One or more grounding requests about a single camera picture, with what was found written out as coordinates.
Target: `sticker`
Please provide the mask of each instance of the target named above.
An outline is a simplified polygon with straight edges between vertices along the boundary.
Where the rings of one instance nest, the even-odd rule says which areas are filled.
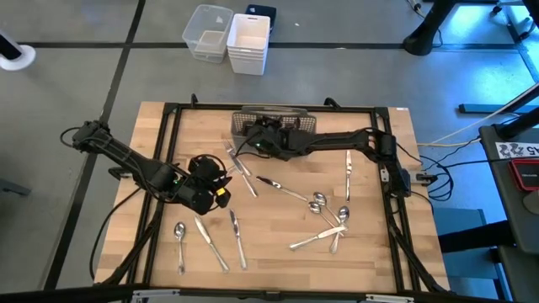
[[[500,159],[514,157],[539,157],[539,144],[521,142],[496,142]]]

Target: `spoon head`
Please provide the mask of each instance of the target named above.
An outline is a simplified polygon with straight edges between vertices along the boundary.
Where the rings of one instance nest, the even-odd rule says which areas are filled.
[[[318,203],[321,206],[325,206],[328,203],[326,196],[322,193],[314,192],[314,194],[312,194],[312,197],[314,198],[314,202]]]
[[[309,210],[311,210],[311,212],[315,214],[320,214],[322,212],[320,204],[316,202],[309,202]]]
[[[185,224],[183,222],[178,222],[178,224],[176,224],[174,227],[174,235],[176,236],[176,239],[182,240],[185,235]]]
[[[350,218],[350,210],[348,206],[342,206],[339,208],[339,214],[337,215],[341,222],[346,222]]]

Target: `knife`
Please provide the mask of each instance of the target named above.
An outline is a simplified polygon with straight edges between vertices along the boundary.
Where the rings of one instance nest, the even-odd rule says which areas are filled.
[[[247,261],[245,260],[245,254],[243,253],[242,240],[239,237],[239,224],[237,223],[236,214],[233,209],[230,209],[230,219],[232,220],[232,227],[234,228],[234,234],[236,235],[239,261],[242,264],[242,269],[247,270]]]
[[[264,177],[260,177],[260,176],[256,176],[256,179],[259,180],[260,182],[264,182],[264,183],[266,183],[268,185],[271,185],[271,186],[275,187],[276,189],[280,189],[281,191],[283,191],[283,192],[285,192],[285,193],[287,193],[289,195],[292,195],[292,196],[294,196],[294,197],[296,197],[298,199],[301,199],[301,200],[303,200],[305,202],[309,202],[309,199],[307,199],[306,197],[304,197],[304,196],[302,196],[302,195],[300,195],[298,193],[294,193],[293,191],[291,191],[289,189],[284,188],[282,185],[280,185],[280,183],[277,183],[276,181],[272,181],[272,180],[270,180],[268,178],[264,178]]]
[[[225,142],[225,147],[226,147],[226,148],[232,149],[232,155],[234,156],[234,159],[237,160],[237,162],[239,163],[239,165],[242,166],[243,172],[244,172],[246,175],[248,175],[249,177],[251,177],[251,171],[245,166],[245,164],[243,164],[242,159],[236,157],[236,149],[232,146],[232,143],[230,143],[227,139],[225,139],[224,142]]]
[[[346,203],[350,202],[350,174],[352,174],[352,157],[346,151]]]
[[[249,181],[249,179],[245,176],[245,172],[243,171],[243,166],[235,156],[234,148],[231,146],[228,147],[225,141],[223,141],[222,144],[224,145],[225,151],[227,151],[228,156],[232,160],[232,163],[234,163],[234,167],[236,168],[237,172],[242,175],[243,181],[245,181],[245,184],[247,184],[247,187],[249,188],[249,191],[251,192],[253,197],[254,198],[258,197],[259,193],[256,192],[256,189],[254,189],[254,186],[251,184],[251,181]]]
[[[216,246],[213,245],[213,242],[211,241],[210,235],[208,234],[208,231],[204,227],[204,223],[202,223],[202,219],[197,215],[195,215],[195,223],[196,223],[196,226],[199,228],[200,234],[204,237],[205,241],[208,243],[208,245],[210,245],[211,250],[216,255],[217,260],[219,261],[219,264],[221,265],[222,272],[223,273],[228,273],[228,271],[230,269],[228,268],[227,263],[221,257],[221,254],[219,254],[219,252],[217,251]]]
[[[343,231],[345,230],[347,227],[346,226],[337,226],[337,227],[334,227],[332,229],[328,229],[326,231],[322,231],[320,232],[319,234],[317,234],[316,236],[313,236],[313,237],[310,237],[306,240],[303,240],[303,241],[300,241],[300,242],[297,242],[297,243],[293,243],[289,246],[289,248],[291,250],[297,250],[297,248],[299,247],[302,247],[304,245],[307,245],[308,243],[310,242],[313,242],[313,241],[316,241],[318,239],[322,239],[322,238],[325,238],[325,237],[328,237],[328,236],[331,236],[333,234],[336,234],[337,232],[339,231]]]

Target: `butter knife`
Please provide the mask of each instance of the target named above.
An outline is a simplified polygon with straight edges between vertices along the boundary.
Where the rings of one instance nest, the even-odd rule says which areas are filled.
[[[228,273],[230,269],[228,268],[227,263],[221,257],[221,254],[217,251],[217,248],[213,244],[213,241],[211,240],[210,235],[208,234],[208,231],[204,227],[204,223],[202,223],[202,219],[197,215],[195,215],[195,223],[196,223],[196,226],[199,228],[200,234],[204,237],[205,241],[208,243],[208,245],[210,245],[211,250],[216,255],[217,260],[219,261],[219,264],[221,265],[222,272]]]
[[[293,191],[291,191],[289,189],[284,188],[282,185],[280,185],[280,183],[277,183],[276,181],[270,180],[268,178],[260,177],[260,176],[256,176],[256,179],[259,180],[260,182],[264,182],[264,183],[266,183],[268,185],[271,185],[271,186],[275,187],[276,189],[279,189],[279,190],[281,190],[281,191],[283,191],[283,192],[285,192],[285,193],[287,193],[289,195],[292,195],[292,196],[294,196],[294,197],[296,197],[296,198],[298,198],[300,200],[303,200],[305,202],[309,202],[309,199],[307,199],[307,197],[305,197],[305,196],[303,196],[301,194],[295,193],[295,192],[293,192]]]
[[[328,237],[328,236],[331,236],[333,234],[336,234],[337,232],[339,231],[343,231],[346,229],[346,226],[338,226],[338,227],[334,227],[334,228],[331,228],[331,229],[328,229],[326,231],[322,231],[320,232],[319,234],[317,234],[316,236],[313,236],[313,237],[310,237],[306,240],[303,240],[303,241],[300,241],[300,242],[297,242],[297,243],[292,243],[289,248],[291,250],[297,250],[297,248],[299,247],[302,247],[304,245],[307,245],[309,244],[310,242],[313,242],[313,241],[316,241],[318,239],[322,239],[322,238],[325,238],[325,237]]]
[[[352,174],[352,157],[346,151],[346,203],[350,202],[350,174]]]
[[[243,253],[242,240],[239,236],[239,224],[237,223],[237,217],[233,209],[230,209],[230,219],[232,220],[232,227],[234,228],[234,234],[236,235],[237,249],[239,251],[239,261],[242,264],[242,269],[247,270],[247,260]]]

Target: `cutlery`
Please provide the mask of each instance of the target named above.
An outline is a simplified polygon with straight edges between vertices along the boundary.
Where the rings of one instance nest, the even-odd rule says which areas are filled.
[[[322,218],[331,226],[331,227],[336,227],[333,223],[331,223],[331,221],[328,219],[328,217],[326,217],[323,213],[322,213],[322,208],[320,207],[320,205],[316,202],[309,202],[308,203],[309,205],[309,210],[313,213],[313,214],[316,214],[316,215],[321,215]]]
[[[313,236],[313,237],[310,237],[306,240],[303,240],[303,241],[300,241],[300,242],[297,242],[297,243],[293,243],[289,246],[289,248],[291,250],[297,250],[297,248],[299,247],[302,247],[304,245],[307,245],[308,243],[310,242],[313,242],[313,241],[316,241],[318,239],[322,239],[322,238],[325,238],[325,237],[328,237],[328,236],[331,236],[333,234],[336,234],[337,232],[339,231],[344,231],[346,229],[345,226],[339,226],[339,227],[334,227],[332,229],[328,229],[326,231],[322,231],[320,232],[319,234],[317,234],[316,236]]]
[[[328,207],[328,200],[326,199],[326,196],[323,195],[322,193],[319,193],[319,192],[314,192],[314,194],[312,195],[312,197],[314,198],[314,202],[320,204],[321,206],[324,206],[326,208],[326,210],[329,211],[329,213],[335,218],[335,220],[337,221],[337,224],[340,223],[340,220],[339,218],[337,217],[337,215],[335,215]]]
[[[350,174],[352,174],[352,157],[346,151],[346,203],[350,202]]]
[[[239,236],[239,224],[237,223],[237,217],[233,209],[230,209],[230,219],[232,220],[232,227],[234,228],[234,234],[236,235],[237,249],[239,251],[239,260],[242,264],[242,269],[247,270],[247,260],[245,260],[245,254],[243,253],[242,240]]]
[[[285,189],[282,185],[280,185],[280,183],[277,183],[276,181],[272,181],[272,180],[270,180],[268,178],[264,178],[264,177],[260,177],[260,176],[256,176],[256,179],[259,180],[260,182],[264,182],[264,183],[266,183],[268,185],[271,185],[271,186],[275,187],[276,189],[279,189],[279,190],[281,190],[281,191],[283,191],[283,192],[285,192],[285,193],[287,193],[289,195],[292,195],[292,196],[294,196],[294,197],[296,197],[296,198],[298,198],[300,200],[303,200],[305,202],[309,202],[309,199],[307,199],[305,196],[302,196],[302,195],[300,195],[298,193],[295,193],[295,192],[293,192],[293,191],[291,191],[289,189]]]
[[[182,252],[182,240],[185,236],[185,224],[183,222],[178,222],[176,226],[174,227],[174,235],[176,236],[176,239],[178,239],[179,242],[179,250],[178,250],[178,274],[182,275],[185,274],[185,266],[184,266],[184,252]]]
[[[243,166],[240,163],[240,160],[238,158],[236,158],[236,154],[234,153],[234,148],[230,145],[230,142],[223,140],[222,144],[224,145],[228,156],[230,157],[230,159],[234,163],[234,167],[236,168],[237,172],[242,175],[243,181],[245,181],[245,184],[247,184],[247,187],[248,187],[249,191],[251,192],[251,194],[253,195],[253,197],[254,198],[258,197],[259,193],[256,192],[256,189],[254,189],[254,186],[251,183],[251,181],[249,181],[247,176],[245,176],[246,173],[243,171]]]
[[[339,208],[340,225],[344,226],[346,224],[346,221],[349,218],[350,218],[350,210],[348,209],[348,206],[343,206]],[[331,243],[331,247],[329,248],[329,251],[331,253],[336,253],[338,245],[339,245],[339,234],[336,234],[334,238],[334,242]]]
[[[204,237],[205,241],[208,243],[208,245],[210,245],[211,250],[216,255],[217,260],[219,261],[219,264],[221,265],[222,272],[228,273],[230,269],[228,268],[227,263],[221,257],[221,254],[217,251],[217,248],[213,244],[213,241],[211,240],[210,235],[208,234],[208,231],[204,227],[204,223],[202,223],[202,219],[198,215],[195,215],[195,223],[196,223],[196,226],[199,228],[200,234]]]
[[[236,159],[237,162],[239,163],[239,165],[242,167],[243,172],[246,175],[248,175],[249,177],[251,177],[251,171],[245,166],[245,164],[243,163],[243,161],[240,158],[236,157],[236,150],[232,146],[232,143],[230,143],[227,139],[225,139],[225,140],[223,140],[222,144],[225,146],[225,149],[227,149],[227,152],[232,151],[234,159]]]

